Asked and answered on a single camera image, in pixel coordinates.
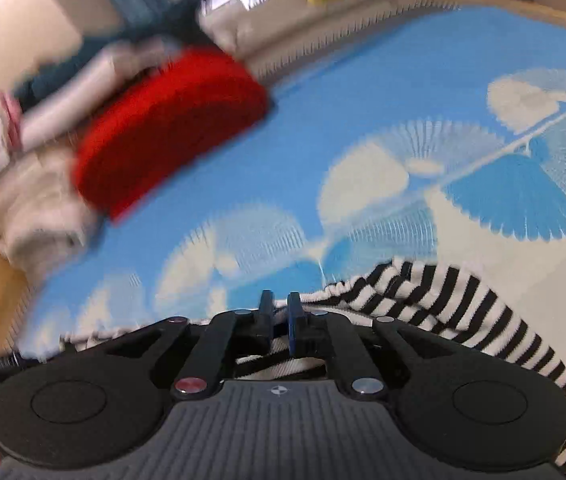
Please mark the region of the red folded blanket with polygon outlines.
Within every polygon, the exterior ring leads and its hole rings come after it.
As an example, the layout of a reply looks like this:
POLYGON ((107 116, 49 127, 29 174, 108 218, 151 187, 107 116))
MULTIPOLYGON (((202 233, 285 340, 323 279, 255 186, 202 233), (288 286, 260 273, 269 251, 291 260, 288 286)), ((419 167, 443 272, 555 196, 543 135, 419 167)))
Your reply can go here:
POLYGON ((89 125, 71 179, 116 220, 194 158, 251 128, 267 89, 218 48, 188 48, 132 84, 89 125))

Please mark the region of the dark teal shark plush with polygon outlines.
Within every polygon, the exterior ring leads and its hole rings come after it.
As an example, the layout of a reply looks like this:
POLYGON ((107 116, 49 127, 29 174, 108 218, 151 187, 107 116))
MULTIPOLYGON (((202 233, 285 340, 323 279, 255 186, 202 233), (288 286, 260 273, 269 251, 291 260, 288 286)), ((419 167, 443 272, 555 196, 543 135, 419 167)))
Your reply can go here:
POLYGON ((36 73, 21 81, 12 90, 12 96, 26 112, 51 96, 79 70, 88 64, 100 50, 110 44, 141 44, 154 37, 167 38, 177 46, 213 46, 198 23, 198 12, 205 0, 177 0, 163 12, 140 23, 120 28, 109 35, 84 36, 81 46, 60 61, 44 64, 36 73))

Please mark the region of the blue white fan-pattern bedsheet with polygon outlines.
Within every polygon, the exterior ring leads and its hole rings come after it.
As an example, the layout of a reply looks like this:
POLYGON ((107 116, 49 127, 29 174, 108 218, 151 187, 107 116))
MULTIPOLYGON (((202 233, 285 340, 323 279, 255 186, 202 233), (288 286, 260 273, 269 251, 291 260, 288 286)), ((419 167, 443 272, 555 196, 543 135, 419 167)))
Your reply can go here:
POLYGON ((36 296, 18 348, 256 307, 393 258, 518 299, 566 256, 566 29, 422 10, 347 36, 270 117, 179 171, 36 296))

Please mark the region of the white folded pillow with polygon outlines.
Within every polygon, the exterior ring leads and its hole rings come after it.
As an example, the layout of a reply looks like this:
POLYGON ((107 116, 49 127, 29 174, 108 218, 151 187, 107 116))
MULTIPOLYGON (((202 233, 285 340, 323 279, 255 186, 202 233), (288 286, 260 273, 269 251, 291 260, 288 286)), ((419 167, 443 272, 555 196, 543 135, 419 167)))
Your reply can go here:
POLYGON ((43 142, 74 128, 133 78, 164 65, 178 51, 163 38, 136 46, 129 42, 110 44, 67 84, 22 115, 21 143, 43 142))

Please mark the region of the cream folded quilt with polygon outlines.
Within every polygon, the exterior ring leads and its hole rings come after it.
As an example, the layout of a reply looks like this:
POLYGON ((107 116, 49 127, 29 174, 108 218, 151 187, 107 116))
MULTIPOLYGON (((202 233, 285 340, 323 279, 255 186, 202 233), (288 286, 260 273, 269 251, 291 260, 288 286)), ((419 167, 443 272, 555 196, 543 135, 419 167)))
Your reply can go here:
POLYGON ((0 177, 0 254, 41 281, 85 252, 100 215, 71 183, 76 154, 54 146, 27 154, 0 177))

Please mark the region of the white plush toy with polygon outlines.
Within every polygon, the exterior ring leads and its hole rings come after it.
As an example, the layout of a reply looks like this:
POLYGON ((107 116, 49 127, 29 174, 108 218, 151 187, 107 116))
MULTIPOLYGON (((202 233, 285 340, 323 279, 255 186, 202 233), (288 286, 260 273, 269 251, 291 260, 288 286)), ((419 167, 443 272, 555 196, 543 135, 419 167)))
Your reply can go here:
POLYGON ((265 43, 256 13, 239 0, 232 0, 199 18, 202 30, 218 47, 233 58, 246 58, 265 43))

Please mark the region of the black white striped garment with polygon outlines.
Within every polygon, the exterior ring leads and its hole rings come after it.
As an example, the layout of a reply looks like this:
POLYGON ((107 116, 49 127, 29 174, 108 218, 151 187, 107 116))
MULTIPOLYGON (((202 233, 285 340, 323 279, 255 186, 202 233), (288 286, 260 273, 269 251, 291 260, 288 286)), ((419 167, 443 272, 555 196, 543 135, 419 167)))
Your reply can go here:
MULTIPOLYGON (((396 318, 533 370, 566 394, 566 366, 550 344, 480 278, 458 266, 394 258, 301 300, 309 310, 341 313, 359 326, 381 316, 396 318)), ((556 464, 566 474, 566 442, 556 464)))

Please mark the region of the pink white folded cloth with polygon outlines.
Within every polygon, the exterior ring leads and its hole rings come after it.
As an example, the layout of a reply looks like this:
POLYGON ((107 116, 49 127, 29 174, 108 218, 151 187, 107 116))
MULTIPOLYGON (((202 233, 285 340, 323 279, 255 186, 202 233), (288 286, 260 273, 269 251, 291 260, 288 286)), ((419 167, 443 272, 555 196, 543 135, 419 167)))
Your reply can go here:
POLYGON ((18 99, 0 91, 0 171, 22 151, 21 116, 18 99))

